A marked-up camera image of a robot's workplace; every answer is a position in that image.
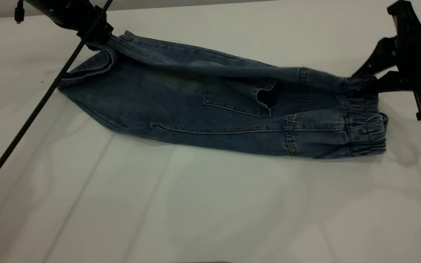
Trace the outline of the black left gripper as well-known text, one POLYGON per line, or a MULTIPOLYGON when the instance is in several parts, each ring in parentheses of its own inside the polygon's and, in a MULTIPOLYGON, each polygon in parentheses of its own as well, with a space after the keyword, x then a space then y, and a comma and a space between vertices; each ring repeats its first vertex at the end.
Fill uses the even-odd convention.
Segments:
POLYGON ((92 28, 102 8, 92 5, 89 0, 27 0, 26 3, 49 17, 58 26, 77 31, 77 36, 81 39, 85 38, 90 30, 87 42, 105 43, 112 35, 114 28, 107 22, 106 16, 100 18, 92 28))

